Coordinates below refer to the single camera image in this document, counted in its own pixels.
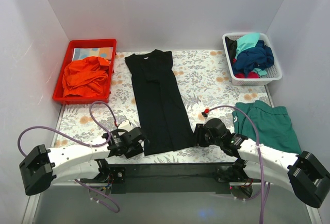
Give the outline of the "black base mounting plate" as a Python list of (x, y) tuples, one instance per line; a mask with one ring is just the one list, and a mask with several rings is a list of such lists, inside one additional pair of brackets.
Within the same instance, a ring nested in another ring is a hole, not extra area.
[(112, 185), (112, 193), (230, 193), (230, 183), (250, 185), (236, 163), (108, 164), (100, 168), (99, 182)]

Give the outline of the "magenta red garment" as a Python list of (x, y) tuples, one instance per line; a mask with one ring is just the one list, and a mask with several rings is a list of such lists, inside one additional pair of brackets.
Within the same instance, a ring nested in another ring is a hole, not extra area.
[(245, 65), (242, 62), (239, 62), (237, 59), (233, 59), (233, 64), (232, 64), (232, 70), (234, 73), (234, 76), (236, 78), (248, 78), (248, 79), (253, 79), (253, 78), (259, 78), (259, 75), (256, 72), (249, 71), (247, 72), (245, 70)]

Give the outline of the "folded dark green t shirt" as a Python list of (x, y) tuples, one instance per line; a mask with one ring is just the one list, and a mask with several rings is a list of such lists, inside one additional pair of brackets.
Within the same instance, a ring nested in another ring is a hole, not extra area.
[(239, 109), (232, 112), (236, 133), (255, 141), (250, 119), (256, 126), (261, 144), (288, 153), (302, 152), (285, 107), (273, 108), (261, 100), (246, 104), (238, 102), (235, 107)]

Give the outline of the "black t shirt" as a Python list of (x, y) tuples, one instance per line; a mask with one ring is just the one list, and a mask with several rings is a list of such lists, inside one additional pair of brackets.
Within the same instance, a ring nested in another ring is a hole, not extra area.
[(139, 122), (148, 141), (146, 156), (194, 146), (193, 131), (172, 71), (171, 51), (154, 50), (125, 58)]

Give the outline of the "white plastic basket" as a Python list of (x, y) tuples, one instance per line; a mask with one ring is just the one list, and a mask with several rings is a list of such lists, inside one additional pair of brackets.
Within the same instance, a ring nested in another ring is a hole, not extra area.
[(268, 83), (270, 83), (272, 81), (280, 80), (282, 78), (281, 67), (279, 65), (279, 62), (278, 62), (277, 56), (275, 54), (275, 51), (273, 49), (273, 46), (272, 46), (269, 38), (267, 37), (267, 35), (264, 33), (260, 33), (259, 38), (264, 41), (266, 46), (268, 46), (272, 49), (272, 53), (274, 56), (274, 65), (267, 68), (266, 69), (267, 75), (262, 76), (261, 78), (237, 78), (237, 77), (235, 77), (233, 70), (232, 70), (232, 64), (230, 62), (229, 52), (227, 49), (227, 44), (225, 42), (225, 38), (228, 37), (231, 40), (237, 40), (240, 37), (245, 36), (247, 34), (249, 34), (249, 32), (231, 32), (231, 33), (225, 33), (222, 36), (226, 61), (227, 61), (228, 67), (229, 67), (230, 81), (232, 82), (232, 84), (236, 85), (236, 86), (243, 86), (243, 85), (256, 86), (256, 85), (267, 85)]

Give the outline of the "floral table mat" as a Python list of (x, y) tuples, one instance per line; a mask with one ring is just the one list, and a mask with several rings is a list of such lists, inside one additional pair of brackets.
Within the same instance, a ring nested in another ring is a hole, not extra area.
[[(229, 68), (222, 51), (192, 50), (174, 51), (173, 73), (181, 93), (191, 127), (202, 123), (202, 112), (212, 108), (228, 129), (233, 129), (232, 107), (238, 102), (262, 100), (269, 103), (266, 88), (236, 87), (230, 81)], [(128, 53), (117, 53), (111, 83), (110, 101), (107, 106), (68, 105), (60, 113), (60, 134), (55, 137), (53, 147), (74, 145), (76, 140), (88, 142), (100, 137), (104, 129), (114, 129), (114, 121), (129, 120), (139, 125), (138, 111), (131, 85), (131, 74), (125, 63)], [(219, 147), (191, 147), (178, 151), (137, 155), (131, 159), (112, 157), (111, 164), (154, 164), (154, 163), (211, 163), (233, 162)]]

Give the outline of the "red plastic tray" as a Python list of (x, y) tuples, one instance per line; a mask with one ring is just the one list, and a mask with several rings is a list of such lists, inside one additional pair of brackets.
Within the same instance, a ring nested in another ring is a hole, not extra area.
[[(117, 41), (114, 38), (111, 39), (87, 39), (87, 40), (72, 40), (69, 42), (64, 60), (60, 69), (60, 73), (57, 79), (57, 83), (55, 85), (55, 89), (53, 92), (53, 101), (58, 102), (62, 105), (82, 105), (82, 104), (91, 104), (95, 101), (103, 101), (109, 102), (109, 95), (111, 93), (111, 81), (112, 75), (114, 73), (114, 61), (116, 57), (116, 46)], [(104, 93), (99, 95), (98, 97), (64, 97), (63, 96), (63, 86), (62, 86), (62, 78), (64, 75), (64, 69), (69, 63), (72, 62), (74, 58), (74, 49), (76, 48), (102, 48), (102, 47), (112, 47), (111, 61), (110, 67), (108, 70), (109, 79), (105, 83)]]

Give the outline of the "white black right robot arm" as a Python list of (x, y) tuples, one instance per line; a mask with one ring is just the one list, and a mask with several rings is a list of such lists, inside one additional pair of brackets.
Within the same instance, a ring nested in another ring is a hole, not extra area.
[(270, 182), (293, 192), (313, 208), (319, 208), (329, 193), (329, 171), (311, 152), (295, 154), (257, 145), (244, 135), (231, 133), (218, 118), (197, 124), (194, 137), (198, 146), (215, 145), (236, 158), (229, 171), (230, 179)]

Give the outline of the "pastel patterned folded cloth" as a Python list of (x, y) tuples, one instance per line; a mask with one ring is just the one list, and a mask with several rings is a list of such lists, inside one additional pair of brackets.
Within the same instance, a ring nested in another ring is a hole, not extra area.
[(101, 57), (110, 61), (112, 53), (113, 47), (74, 48), (72, 61), (83, 60), (87, 57)]

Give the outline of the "teal mint t shirt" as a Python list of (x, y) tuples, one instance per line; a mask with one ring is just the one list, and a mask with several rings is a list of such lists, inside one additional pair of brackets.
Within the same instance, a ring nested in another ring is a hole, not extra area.
[(248, 33), (237, 39), (236, 58), (246, 49), (255, 47), (259, 41), (260, 33)]

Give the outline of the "navy blue t shirt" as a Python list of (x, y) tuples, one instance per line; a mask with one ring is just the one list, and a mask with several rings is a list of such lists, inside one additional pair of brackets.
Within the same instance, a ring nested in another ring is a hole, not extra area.
[(244, 63), (247, 72), (255, 68), (265, 70), (274, 65), (272, 49), (263, 40), (259, 40), (255, 47), (241, 52), (236, 59)]

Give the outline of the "black garment in basket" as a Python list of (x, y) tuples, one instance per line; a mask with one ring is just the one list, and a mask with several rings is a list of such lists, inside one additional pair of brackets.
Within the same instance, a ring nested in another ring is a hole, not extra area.
[(236, 53), (237, 53), (237, 41), (232, 40), (226, 36), (225, 43), (226, 43), (229, 59), (233, 60), (236, 57)]

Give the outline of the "aluminium frame rail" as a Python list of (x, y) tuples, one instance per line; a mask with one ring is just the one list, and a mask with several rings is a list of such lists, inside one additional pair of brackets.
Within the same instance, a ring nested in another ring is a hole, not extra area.
[[(112, 182), (114, 194), (216, 192), (228, 194), (230, 185), (239, 185), (250, 178), (257, 184), (259, 166), (253, 162), (201, 164), (108, 164), (105, 160), (85, 162), (65, 169), (50, 164), (21, 165), (24, 188), (30, 197), (23, 223), (33, 223), (39, 194), (51, 184), (81, 179), (88, 185)], [(305, 204), (319, 208), (327, 190), (322, 189), (325, 173), (308, 165), (264, 168), (265, 181), (281, 186)]]

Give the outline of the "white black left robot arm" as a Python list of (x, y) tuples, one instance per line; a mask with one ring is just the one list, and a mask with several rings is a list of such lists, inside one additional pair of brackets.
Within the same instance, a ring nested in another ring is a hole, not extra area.
[(52, 184), (82, 179), (89, 183), (123, 182), (125, 170), (109, 165), (107, 158), (132, 158), (143, 153), (148, 139), (140, 127), (126, 126), (105, 132), (84, 144), (62, 148), (38, 145), (19, 164), (27, 196), (39, 194)]

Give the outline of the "orange t shirt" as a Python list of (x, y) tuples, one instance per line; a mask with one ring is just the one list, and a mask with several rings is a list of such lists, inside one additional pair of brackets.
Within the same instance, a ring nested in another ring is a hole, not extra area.
[(103, 94), (109, 78), (110, 62), (102, 57), (86, 57), (64, 69), (63, 97), (97, 97)]

